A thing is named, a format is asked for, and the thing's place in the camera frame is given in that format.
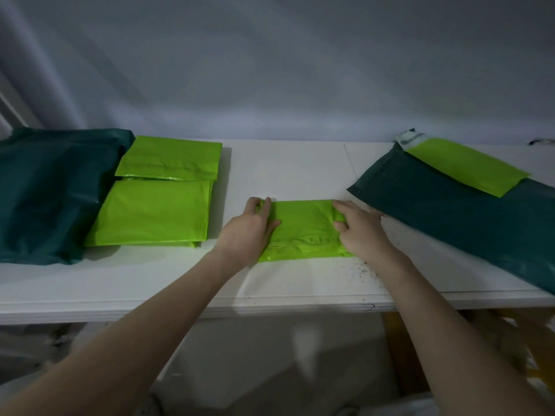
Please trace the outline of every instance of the plastic mailer bag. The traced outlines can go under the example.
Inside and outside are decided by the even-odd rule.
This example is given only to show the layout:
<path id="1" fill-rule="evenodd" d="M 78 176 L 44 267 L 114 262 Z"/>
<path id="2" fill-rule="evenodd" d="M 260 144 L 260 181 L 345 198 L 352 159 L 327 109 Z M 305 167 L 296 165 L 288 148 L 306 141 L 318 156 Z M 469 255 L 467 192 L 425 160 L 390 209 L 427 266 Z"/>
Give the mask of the plastic mailer bag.
<path id="1" fill-rule="evenodd" d="M 85 246 L 205 241 L 212 181 L 117 181 Z"/>
<path id="2" fill-rule="evenodd" d="M 470 187 L 502 197 L 530 173 L 454 141 L 431 138 L 414 129 L 397 137 L 407 153 Z"/>
<path id="3" fill-rule="evenodd" d="M 135 137 L 128 130 L 14 130 L 0 141 L 0 262 L 74 264 Z"/>
<path id="4" fill-rule="evenodd" d="M 555 188 L 524 179 L 496 198 L 454 181 L 396 144 L 349 192 L 555 294 Z"/>
<path id="5" fill-rule="evenodd" d="M 272 203 L 269 220 L 281 225 L 270 235 L 259 262 L 281 259 L 352 257 L 339 240 L 333 222 L 345 217 L 331 200 L 277 201 Z"/>
<path id="6" fill-rule="evenodd" d="M 208 141 L 137 136 L 115 174 L 158 180 L 215 181 L 221 146 Z"/>

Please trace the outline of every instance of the white wall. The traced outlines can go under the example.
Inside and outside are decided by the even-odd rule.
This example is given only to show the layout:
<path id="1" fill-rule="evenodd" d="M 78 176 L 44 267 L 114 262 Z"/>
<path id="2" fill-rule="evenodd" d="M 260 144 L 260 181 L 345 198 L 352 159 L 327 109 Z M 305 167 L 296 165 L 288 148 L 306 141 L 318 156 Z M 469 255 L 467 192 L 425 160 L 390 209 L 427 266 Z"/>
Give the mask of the white wall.
<path id="1" fill-rule="evenodd" d="M 555 0 L 0 0 L 50 128 L 474 143 L 555 131 Z"/>

